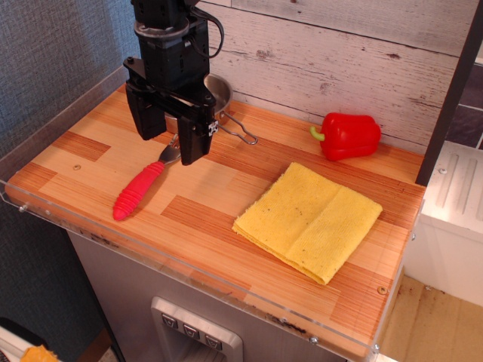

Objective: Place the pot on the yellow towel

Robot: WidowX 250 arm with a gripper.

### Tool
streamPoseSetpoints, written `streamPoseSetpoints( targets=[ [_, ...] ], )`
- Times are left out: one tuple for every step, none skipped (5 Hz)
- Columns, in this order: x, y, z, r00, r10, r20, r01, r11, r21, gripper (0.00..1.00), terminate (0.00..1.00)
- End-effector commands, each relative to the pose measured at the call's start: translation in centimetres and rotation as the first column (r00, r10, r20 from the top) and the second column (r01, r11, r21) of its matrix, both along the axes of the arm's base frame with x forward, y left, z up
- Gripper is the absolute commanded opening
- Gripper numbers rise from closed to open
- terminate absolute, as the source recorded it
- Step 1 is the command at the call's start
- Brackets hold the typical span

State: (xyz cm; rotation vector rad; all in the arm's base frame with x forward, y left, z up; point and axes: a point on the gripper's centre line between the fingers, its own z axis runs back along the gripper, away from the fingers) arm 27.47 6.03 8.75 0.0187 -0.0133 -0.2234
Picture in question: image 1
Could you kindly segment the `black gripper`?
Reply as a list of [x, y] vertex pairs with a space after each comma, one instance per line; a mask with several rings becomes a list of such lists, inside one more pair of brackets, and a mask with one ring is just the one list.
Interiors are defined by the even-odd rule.
[[129, 57], [125, 86], [138, 134], [150, 140], [167, 130], [165, 114], [179, 118], [182, 165], [206, 156], [214, 134], [214, 96], [205, 87], [210, 72], [206, 35], [179, 38], [140, 36], [140, 58]]

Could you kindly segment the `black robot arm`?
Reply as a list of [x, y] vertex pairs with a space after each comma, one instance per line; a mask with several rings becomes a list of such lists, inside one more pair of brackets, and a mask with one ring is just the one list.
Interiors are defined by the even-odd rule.
[[177, 120], [180, 157], [190, 165], [210, 151], [217, 132], [215, 96], [205, 85], [210, 72], [208, 23], [221, 22], [194, 1], [133, 1], [140, 57], [128, 57], [125, 89], [138, 134], [150, 140]]

